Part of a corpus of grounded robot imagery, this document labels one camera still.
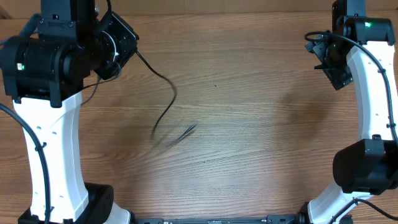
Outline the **black cable silver plugs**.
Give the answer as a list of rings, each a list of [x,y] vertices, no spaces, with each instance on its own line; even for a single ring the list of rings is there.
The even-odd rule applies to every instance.
[[[144,56],[137,50],[136,55],[139,57],[139,59],[144,63],[144,65],[157,77],[165,81],[168,86],[172,90],[172,99],[170,103],[167,105],[167,107],[163,110],[163,112],[160,114],[160,116],[157,118],[155,124],[153,125],[152,131],[150,132],[150,140],[153,141],[155,138],[155,134],[157,131],[157,128],[159,127],[160,122],[162,121],[162,118],[166,115],[166,113],[169,111],[169,109],[172,107],[172,105],[175,103],[175,100],[177,99],[178,96],[178,90],[175,84],[166,76],[160,74],[158,71],[156,71],[150,63],[144,58]],[[181,142],[184,138],[186,138],[189,134],[191,134],[195,128],[197,127],[197,124],[192,124],[189,126],[179,137],[176,139],[172,140],[168,147],[174,147],[177,145],[179,142]]]

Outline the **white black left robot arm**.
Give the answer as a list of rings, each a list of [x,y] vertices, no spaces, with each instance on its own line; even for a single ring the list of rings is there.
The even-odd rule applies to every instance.
[[[84,80],[115,80],[136,53],[138,35],[94,0],[42,1],[18,35],[1,45],[6,113],[23,128],[32,203],[19,223],[133,223],[110,185],[83,180],[79,119]]]

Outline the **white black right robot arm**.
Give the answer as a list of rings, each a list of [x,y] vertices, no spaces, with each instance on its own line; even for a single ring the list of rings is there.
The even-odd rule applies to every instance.
[[[333,182],[289,223],[351,223],[350,210],[397,188],[396,38],[391,20],[368,17],[364,1],[332,5],[332,28],[305,35],[306,49],[336,90],[353,83],[358,140],[333,159]]]

